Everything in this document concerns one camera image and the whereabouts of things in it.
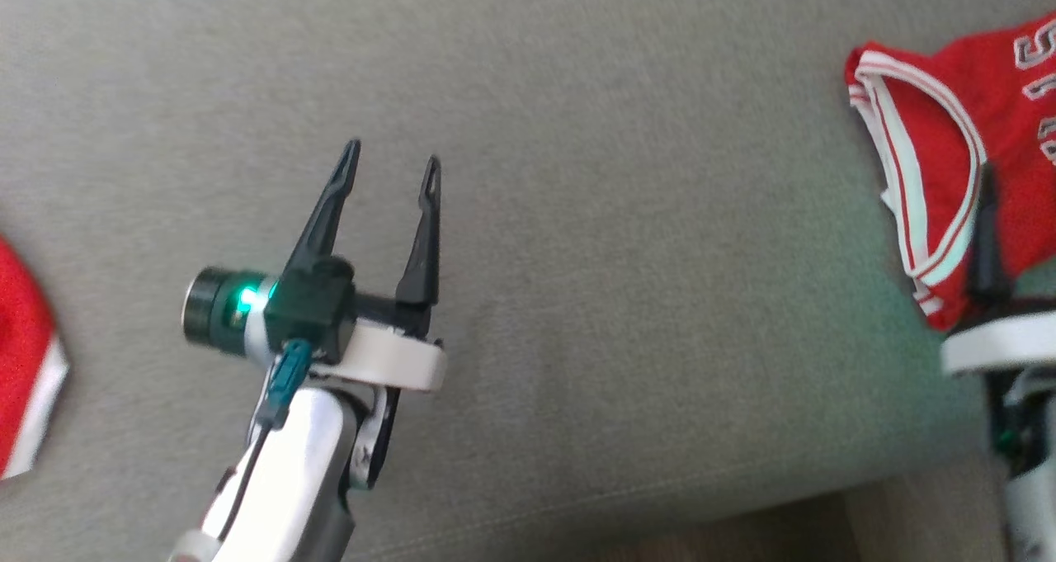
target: brown floor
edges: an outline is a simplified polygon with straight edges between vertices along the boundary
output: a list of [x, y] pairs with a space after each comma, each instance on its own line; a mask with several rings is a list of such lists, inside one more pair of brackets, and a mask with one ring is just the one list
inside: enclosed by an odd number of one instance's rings
[[999, 562], [1000, 482], [974, 457], [627, 544], [589, 562]]

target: red fabric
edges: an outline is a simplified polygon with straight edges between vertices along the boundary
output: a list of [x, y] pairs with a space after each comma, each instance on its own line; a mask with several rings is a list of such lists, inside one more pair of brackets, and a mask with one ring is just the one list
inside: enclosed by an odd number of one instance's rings
[[[936, 100], [936, 95], [943, 93], [951, 93], [964, 108], [981, 137], [986, 161], [995, 168], [998, 231], [1008, 273], [1019, 276], [1056, 255], [1056, 13], [1019, 27], [967, 36], [932, 57], [874, 42], [857, 48], [845, 70], [852, 104], [869, 95], [868, 86], [863, 91], [863, 74], [868, 76], [871, 70], [885, 67], [899, 72], [882, 77], [897, 115], [892, 118], [891, 114], [878, 114], [885, 132], [878, 145], [891, 144], [891, 119], [901, 117], [920, 167], [929, 259], [938, 255], [941, 260], [940, 241], [944, 236], [961, 227], [970, 231], [972, 217], [958, 220], [957, 213], [969, 193], [974, 211], [974, 193], [978, 190], [968, 174], [970, 142], [950, 111]], [[921, 72], [946, 90], [920, 77]], [[890, 164], [902, 173], [908, 161], [902, 153]], [[901, 174], [897, 179], [899, 187], [891, 183], [893, 192], [905, 194]], [[903, 220], [908, 221], [906, 206], [901, 208]], [[924, 262], [909, 246], [900, 248], [907, 255], [908, 274]], [[939, 283], [923, 282], [932, 296], [942, 300], [942, 308], [928, 315], [928, 322], [936, 329], [956, 324], [968, 306], [966, 264], [965, 255]], [[932, 269], [917, 269], [910, 275], [921, 281]]]
[[0, 238], [0, 472], [7, 467], [53, 330], [44, 296]]

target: cable connector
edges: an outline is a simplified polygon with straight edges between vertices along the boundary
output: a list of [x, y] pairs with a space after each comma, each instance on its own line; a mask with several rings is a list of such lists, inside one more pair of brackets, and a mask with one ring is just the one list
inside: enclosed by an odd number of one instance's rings
[[312, 344], [303, 339], [286, 342], [275, 370], [271, 371], [264, 402], [257, 412], [257, 424], [282, 430], [294, 394], [308, 376], [313, 352]]

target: gray couch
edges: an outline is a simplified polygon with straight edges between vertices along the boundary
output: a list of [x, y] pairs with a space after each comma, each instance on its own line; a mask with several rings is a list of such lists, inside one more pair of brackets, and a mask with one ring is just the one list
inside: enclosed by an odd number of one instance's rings
[[2, 558], [158, 560], [195, 524], [260, 378], [184, 342], [186, 284], [280, 268], [351, 136], [338, 249], [371, 291], [444, 160], [451, 369], [350, 559], [560, 559], [978, 448], [843, 62], [1051, 6], [0, 0], [0, 231], [73, 362]]

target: red garment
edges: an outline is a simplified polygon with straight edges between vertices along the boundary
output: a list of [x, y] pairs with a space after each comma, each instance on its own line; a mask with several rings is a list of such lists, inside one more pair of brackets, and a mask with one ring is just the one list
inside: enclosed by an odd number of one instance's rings
[[906, 275], [931, 326], [968, 306], [982, 164], [995, 168], [1004, 266], [1056, 254], [1056, 13], [950, 43], [932, 57], [870, 42], [845, 70], [880, 153]]
[[0, 238], [0, 480], [30, 471], [65, 374], [44, 296]]

